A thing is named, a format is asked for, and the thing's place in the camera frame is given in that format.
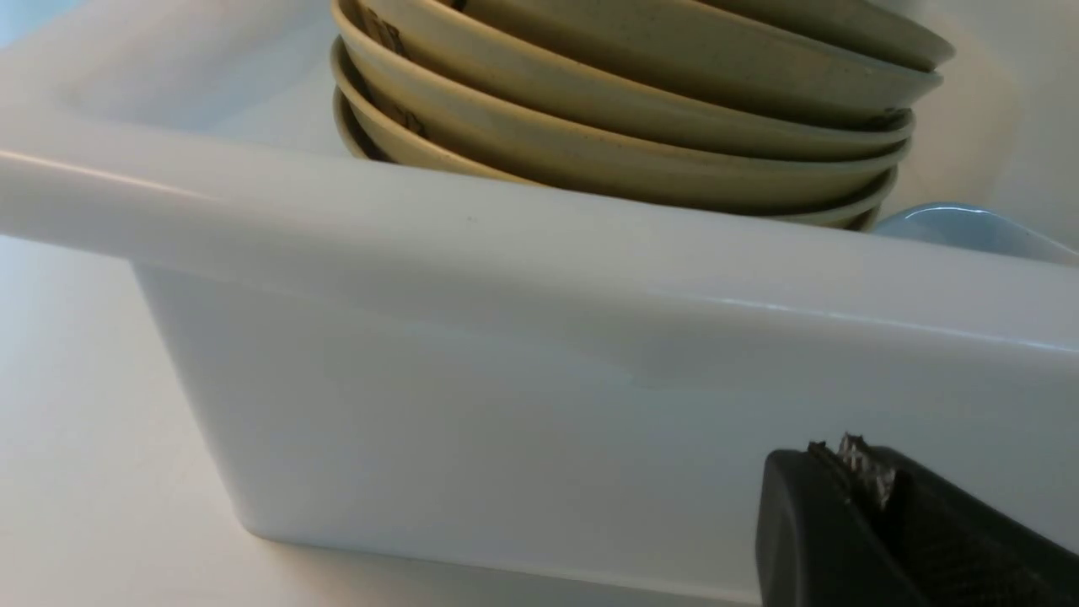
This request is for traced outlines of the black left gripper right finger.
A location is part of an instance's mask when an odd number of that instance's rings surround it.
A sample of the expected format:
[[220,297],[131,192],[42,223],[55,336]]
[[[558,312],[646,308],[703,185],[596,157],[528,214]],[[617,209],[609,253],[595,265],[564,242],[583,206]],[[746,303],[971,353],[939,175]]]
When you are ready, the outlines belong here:
[[856,434],[809,453],[932,606],[1075,606],[1075,552],[906,454]]

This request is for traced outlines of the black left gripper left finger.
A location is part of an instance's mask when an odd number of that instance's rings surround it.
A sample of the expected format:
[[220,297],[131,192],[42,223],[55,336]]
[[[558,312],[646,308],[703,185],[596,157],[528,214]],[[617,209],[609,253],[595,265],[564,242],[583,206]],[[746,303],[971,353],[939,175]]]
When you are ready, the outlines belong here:
[[856,503],[809,452],[765,459],[756,527],[764,606],[926,606]]

